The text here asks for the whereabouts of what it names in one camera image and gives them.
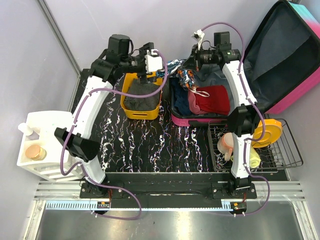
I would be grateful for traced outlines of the colourful patterned cloth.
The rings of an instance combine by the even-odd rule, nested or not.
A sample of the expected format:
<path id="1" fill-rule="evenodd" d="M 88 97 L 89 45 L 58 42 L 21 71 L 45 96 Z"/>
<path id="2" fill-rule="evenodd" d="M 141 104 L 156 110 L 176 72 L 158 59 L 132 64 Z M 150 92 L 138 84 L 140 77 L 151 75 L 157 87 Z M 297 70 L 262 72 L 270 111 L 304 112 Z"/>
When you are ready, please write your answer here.
<path id="1" fill-rule="evenodd" d="M 199 87 L 196 83 L 196 75 L 192 70 L 182 68 L 184 59 L 175 59 L 167 62 L 168 75 L 178 78 L 179 84 L 185 89 L 195 92 Z"/>

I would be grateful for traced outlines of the orange plastic basket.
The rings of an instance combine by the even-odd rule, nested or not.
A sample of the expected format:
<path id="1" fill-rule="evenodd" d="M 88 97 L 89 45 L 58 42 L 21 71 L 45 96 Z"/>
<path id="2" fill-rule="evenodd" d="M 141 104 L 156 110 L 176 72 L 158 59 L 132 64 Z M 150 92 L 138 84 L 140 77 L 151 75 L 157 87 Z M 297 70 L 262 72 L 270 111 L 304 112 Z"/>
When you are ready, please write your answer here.
<path id="1" fill-rule="evenodd" d="M 147 95 L 154 92 L 163 83 L 155 73 L 147 77 L 147 83 L 141 84 L 136 73 L 127 73 L 124 77 L 122 92 L 132 95 Z M 120 97 L 120 105 L 129 119 L 155 120 L 161 105 L 162 92 L 147 98 Z"/>

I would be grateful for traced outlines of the red garment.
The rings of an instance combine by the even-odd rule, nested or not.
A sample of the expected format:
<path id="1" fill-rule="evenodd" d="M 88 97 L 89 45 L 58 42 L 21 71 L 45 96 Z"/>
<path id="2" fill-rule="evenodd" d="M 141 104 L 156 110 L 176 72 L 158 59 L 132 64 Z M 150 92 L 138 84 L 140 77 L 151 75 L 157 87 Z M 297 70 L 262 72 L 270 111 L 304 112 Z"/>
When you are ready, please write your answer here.
<path id="1" fill-rule="evenodd" d="M 210 97 L 195 94 L 196 103 L 201 110 L 208 113 L 227 116 L 230 112 L 230 101 L 226 88 L 223 85 L 198 87 L 198 91 L 206 91 Z"/>

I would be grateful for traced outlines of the pink ribbed garment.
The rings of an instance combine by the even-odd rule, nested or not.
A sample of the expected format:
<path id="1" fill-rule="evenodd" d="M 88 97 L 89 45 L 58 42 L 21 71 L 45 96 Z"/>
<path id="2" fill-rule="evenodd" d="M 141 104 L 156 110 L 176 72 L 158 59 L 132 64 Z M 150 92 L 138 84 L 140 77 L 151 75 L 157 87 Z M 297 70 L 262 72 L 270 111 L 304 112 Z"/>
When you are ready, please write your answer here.
<path id="1" fill-rule="evenodd" d="M 196 95 L 192 91 L 188 91 L 188 103 L 190 111 L 195 115 L 204 115 L 208 112 L 201 110 L 198 104 L 196 103 Z"/>

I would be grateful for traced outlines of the teal and pink kids suitcase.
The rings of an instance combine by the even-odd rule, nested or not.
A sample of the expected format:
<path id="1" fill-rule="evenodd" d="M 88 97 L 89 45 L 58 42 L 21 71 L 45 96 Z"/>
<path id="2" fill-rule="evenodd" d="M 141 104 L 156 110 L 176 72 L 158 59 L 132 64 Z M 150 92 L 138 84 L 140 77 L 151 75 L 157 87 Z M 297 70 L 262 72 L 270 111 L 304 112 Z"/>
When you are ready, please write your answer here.
<path id="1" fill-rule="evenodd" d="M 320 25 L 308 9 L 285 0 L 268 11 L 245 51 L 240 51 L 245 78 L 262 113 L 278 114 L 320 81 Z M 198 88 L 221 85 L 228 93 L 228 115 L 183 116 L 174 106 L 170 77 L 170 113 L 180 127 L 200 126 L 226 119 L 235 109 L 228 81 L 217 64 L 193 70 Z"/>

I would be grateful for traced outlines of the white cylindrical tube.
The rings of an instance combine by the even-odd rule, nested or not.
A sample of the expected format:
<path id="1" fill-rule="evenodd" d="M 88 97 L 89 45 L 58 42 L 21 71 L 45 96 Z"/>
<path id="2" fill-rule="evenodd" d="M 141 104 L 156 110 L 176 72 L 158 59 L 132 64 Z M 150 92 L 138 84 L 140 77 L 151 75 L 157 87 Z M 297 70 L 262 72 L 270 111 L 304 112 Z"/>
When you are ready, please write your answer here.
<path id="1" fill-rule="evenodd" d="M 30 128 L 25 122 L 20 123 L 17 128 L 26 136 L 28 140 L 38 140 L 40 137 L 39 134 Z"/>

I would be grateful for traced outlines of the gold lidded cosmetic jar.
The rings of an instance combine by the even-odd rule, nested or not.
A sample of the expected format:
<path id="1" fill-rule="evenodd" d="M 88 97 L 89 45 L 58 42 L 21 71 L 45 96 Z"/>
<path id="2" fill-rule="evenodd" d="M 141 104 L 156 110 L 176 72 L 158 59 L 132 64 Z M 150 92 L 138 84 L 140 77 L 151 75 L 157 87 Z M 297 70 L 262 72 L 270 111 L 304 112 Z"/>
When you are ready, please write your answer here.
<path id="1" fill-rule="evenodd" d="M 42 161 L 47 156 L 47 152 L 40 145 L 33 144 L 25 150 L 25 156 L 33 161 Z"/>

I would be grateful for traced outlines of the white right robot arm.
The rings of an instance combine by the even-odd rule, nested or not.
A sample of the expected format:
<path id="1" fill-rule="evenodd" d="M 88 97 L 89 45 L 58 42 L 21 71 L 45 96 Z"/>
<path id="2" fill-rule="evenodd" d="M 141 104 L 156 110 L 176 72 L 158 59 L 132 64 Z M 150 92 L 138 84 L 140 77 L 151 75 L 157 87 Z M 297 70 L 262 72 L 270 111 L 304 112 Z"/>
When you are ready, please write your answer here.
<path id="1" fill-rule="evenodd" d="M 214 49 L 202 47 L 204 32 L 197 30 L 193 38 L 197 40 L 191 48 L 189 58 L 182 64 L 187 70 L 199 71 L 203 65 L 216 64 L 222 70 L 229 84 L 235 109 L 227 118 L 228 130 L 233 139 L 233 163 L 226 192 L 232 198 L 239 198 L 250 191 L 250 151 L 255 128 L 259 125 L 257 100 L 252 94 L 242 68 L 241 53 L 233 49 L 229 32 L 218 32 L 214 36 Z"/>

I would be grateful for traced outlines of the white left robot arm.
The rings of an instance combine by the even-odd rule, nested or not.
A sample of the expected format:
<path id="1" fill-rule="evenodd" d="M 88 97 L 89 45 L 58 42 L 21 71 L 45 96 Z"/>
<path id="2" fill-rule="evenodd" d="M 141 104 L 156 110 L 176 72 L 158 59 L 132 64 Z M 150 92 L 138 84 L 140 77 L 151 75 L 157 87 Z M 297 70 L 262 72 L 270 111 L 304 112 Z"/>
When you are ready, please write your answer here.
<path id="1" fill-rule="evenodd" d="M 162 70 L 163 59 L 153 42 L 145 43 L 134 55 L 134 44 L 129 36 L 113 34 L 109 37 L 107 48 L 91 64 L 86 89 L 72 115 L 70 129 L 57 127 L 54 136 L 62 145 L 60 172 L 67 176 L 79 166 L 82 169 L 90 192 L 103 198 L 110 187 L 106 184 L 106 174 L 98 158 L 100 144 L 90 139 L 93 124 L 109 93 L 132 99 L 147 99 L 160 94 L 157 86 L 148 94 L 132 94 L 114 89 L 115 84 L 126 74 L 136 74 L 144 84 L 148 76 Z"/>

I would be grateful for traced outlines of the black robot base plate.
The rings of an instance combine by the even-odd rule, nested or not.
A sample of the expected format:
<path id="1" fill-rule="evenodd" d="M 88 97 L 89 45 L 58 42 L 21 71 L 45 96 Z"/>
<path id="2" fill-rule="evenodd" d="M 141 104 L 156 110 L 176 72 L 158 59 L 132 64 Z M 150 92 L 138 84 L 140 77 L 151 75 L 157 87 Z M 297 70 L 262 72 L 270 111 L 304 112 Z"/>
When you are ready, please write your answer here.
<path id="1" fill-rule="evenodd" d="M 230 173 L 163 172 L 120 173 L 108 172 L 104 185 L 126 188 L 135 195 L 196 195 L 213 199 L 257 198 L 256 187 L 235 190 Z"/>

